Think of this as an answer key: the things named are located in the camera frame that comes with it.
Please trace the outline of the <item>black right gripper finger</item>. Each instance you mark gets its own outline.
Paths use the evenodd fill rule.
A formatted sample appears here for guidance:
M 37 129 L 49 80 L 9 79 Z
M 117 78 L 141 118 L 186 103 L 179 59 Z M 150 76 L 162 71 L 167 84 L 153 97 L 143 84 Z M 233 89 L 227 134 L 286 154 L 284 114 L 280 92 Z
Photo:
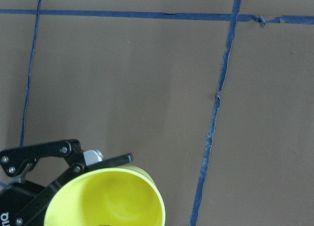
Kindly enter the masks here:
M 26 179 L 39 159 L 63 158 L 68 168 L 48 186 Z M 99 150 L 83 151 L 77 139 L 5 149 L 0 152 L 0 166 L 10 183 L 0 192 L 0 212 L 8 217 L 2 226 L 42 226 L 49 203 L 71 180 L 91 171 L 119 167 L 133 161 L 131 153 L 104 159 Z

